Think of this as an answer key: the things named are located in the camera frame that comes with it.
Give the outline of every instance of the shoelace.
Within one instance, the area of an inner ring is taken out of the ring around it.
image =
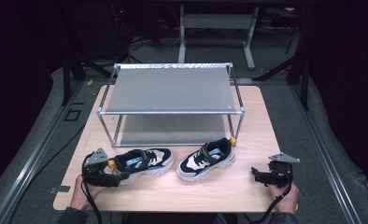
[[[147,163],[157,160],[157,154],[155,154],[155,152],[153,151],[146,151],[146,152],[147,152]]]
[[[206,162],[208,162],[205,158],[204,153],[202,153],[201,150],[199,150],[194,156],[193,156],[193,161],[199,165],[199,164],[204,164]]]

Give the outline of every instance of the robotic arm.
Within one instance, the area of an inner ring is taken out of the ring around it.
[[[270,173],[259,172],[256,168],[251,167],[251,173],[254,174],[256,182],[261,182],[265,186],[272,184],[278,188],[287,186],[293,179],[292,163],[300,162],[300,159],[293,158],[283,152],[270,156],[269,162]]]
[[[105,169],[109,167],[116,170],[117,164],[109,159],[102,148],[85,157],[82,165],[82,176],[85,183],[100,187],[117,187],[121,180],[129,177],[128,172],[106,174]]]

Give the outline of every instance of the yellow connector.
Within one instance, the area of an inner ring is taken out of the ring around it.
[[[109,160],[108,161],[108,168],[110,168],[111,170],[114,170],[114,169],[117,169],[117,163],[115,163],[115,161],[114,160]]]
[[[236,143],[236,138],[234,138],[233,136],[231,136],[230,143],[231,143],[231,145],[234,145]]]
[[[93,80],[89,80],[88,81],[88,87],[90,87],[92,85],[92,83],[93,83]]]

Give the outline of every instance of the gray shelf panel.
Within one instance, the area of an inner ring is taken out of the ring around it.
[[[226,66],[123,64],[106,112],[232,114],[235,108]]]
[[[222,115],[128,115],[120,143],[128,146],[201,145],[227,136],[225,119]]]

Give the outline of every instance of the wooden table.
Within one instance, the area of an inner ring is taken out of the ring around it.
[[[132,149],[112,148],[96,116],[105,88],[100,90],[62,182],[62,186],[72,188],[68,192],[58,192],[54,201],[53,207],[57,210],[64,210],[70,204],[75,180],[81,173],[81,164],[86,155],[102,147],[108,157],[112,158]],[[98,208],[104,211],[125,212],[266,211],[272,198],[268,188],[254,181],[250,168],[253,166],[261,172],[269,172],[268,157],[279,153],[280,150],[260,89],[240,86],[240,92],[246,115],[238,142],[233,148],[236,156],[233,166],[227,169],[213,169],[199,181],[183,181],[177,175],[177,165],[200,147],[169,147],[176,155],[175,164],[171,169],[161,175],[141,175],[132,184],[103,191],[95,200]]]

